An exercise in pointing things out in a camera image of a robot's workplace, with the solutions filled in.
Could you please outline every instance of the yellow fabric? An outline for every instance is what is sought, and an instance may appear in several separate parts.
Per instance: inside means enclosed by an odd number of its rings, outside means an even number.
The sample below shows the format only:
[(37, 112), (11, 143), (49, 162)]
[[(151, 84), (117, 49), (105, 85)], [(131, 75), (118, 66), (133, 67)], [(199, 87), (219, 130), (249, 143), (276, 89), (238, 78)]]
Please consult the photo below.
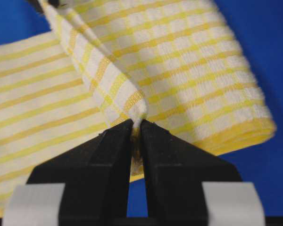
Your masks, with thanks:
[[(0, 216), (35, 165), (127, 118), (135, 136), (145, 118), (213, 154), (273, 135), (211, 1), (40, 2), (53, 32), (0, 46)], [(139, 159), (132, 172), (142, 178)]]

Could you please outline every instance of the cloth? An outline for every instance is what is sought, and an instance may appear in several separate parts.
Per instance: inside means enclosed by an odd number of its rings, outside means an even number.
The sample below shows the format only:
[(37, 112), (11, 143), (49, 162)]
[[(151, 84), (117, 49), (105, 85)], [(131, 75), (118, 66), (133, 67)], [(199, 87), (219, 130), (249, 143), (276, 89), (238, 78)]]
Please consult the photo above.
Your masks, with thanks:
[[(273, 135), (275, 126), (260, 88), (211, 1), (68, 1), (59, 9), (43, 1), (42, 5), (57, 39), (51, 32), (43, 36), (51, 36), (48, 42), (55, 42), (59, 51), (40, 50), (40, 44), (46, 45), (41, 36), (0, 47), (0, 214), (14, 186), (25, 182), (34, 164), (127, 118), (134, 120), (134, 136), (146, 118), (213, 154), (258, 144)], [(60, 68), (56, 64), (62, 59), (67, 64), (61, 66), (69, 66), (71, 73), (43, 75)], [(45, 89), (40, 84), (56, 87), (70, 82), (68, 73), (82, 93), (87, 93), (84, 84), (92, 96), (83, 107), (69, 105), (69, 111), (80, 114), (98, 107), (92, 114), (97, 118), (85, 118), (81, 126), (101, 125), (77, 143), (82, 133), (72, 129), (79, 123), (64, 120), (60, 112), (25, 118), (30, 112), (42, 114), (35, 107), (38, 101), (30, 99), (36, 90)], [(38, 96), (38, 107), (75, 97), (72, 88)], [(20, 126), (1, 122), (15, 119)], [(49, 128), (50, 119), (64, 125)], [(76, 138), (65, 140), (60, 133)], [(137, 162), (136, 174), (141, 173), (139, 166)]]

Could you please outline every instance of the folded towel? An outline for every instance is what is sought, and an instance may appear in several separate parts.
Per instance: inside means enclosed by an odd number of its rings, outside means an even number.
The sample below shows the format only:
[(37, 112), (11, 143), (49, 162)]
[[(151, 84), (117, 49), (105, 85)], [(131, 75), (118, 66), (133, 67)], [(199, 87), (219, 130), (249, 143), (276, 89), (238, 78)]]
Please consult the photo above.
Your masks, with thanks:
[[(264, 96), (213, 2), (40, 2), (53, 32), (0, 46), (0, 216), (35, 165), (127, 118), (133, 137), (145, 118), (213, 154), (273, 135)], [(139, 175), (137, 151), (135, 159)]]

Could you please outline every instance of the dish towel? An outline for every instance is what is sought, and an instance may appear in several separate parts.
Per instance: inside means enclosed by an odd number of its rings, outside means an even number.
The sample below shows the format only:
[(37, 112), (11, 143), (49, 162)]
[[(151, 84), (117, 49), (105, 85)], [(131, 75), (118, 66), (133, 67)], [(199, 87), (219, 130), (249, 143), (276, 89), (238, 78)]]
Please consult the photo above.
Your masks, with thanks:
[[(212, 153), (275, 125), (210, 0), (39, 0), (52, 32), (0, 46), (0, 216), (33, 167), (128, 118)], [(132, 179), (142, 174), (138, 149)]]

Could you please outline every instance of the yellow checkered towel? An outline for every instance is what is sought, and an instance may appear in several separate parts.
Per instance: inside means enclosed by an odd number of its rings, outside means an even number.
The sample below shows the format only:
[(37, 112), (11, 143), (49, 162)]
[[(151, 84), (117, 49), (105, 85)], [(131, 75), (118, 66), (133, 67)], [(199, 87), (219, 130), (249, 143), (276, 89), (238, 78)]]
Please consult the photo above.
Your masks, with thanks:
[[(275, 125), (210, 0), (40, 0), (52, 32), (0, 46), (0, 216), (32, 168), (128, 118), (213, 154)], [(141, 173), (138, 159), (133, 173)]]

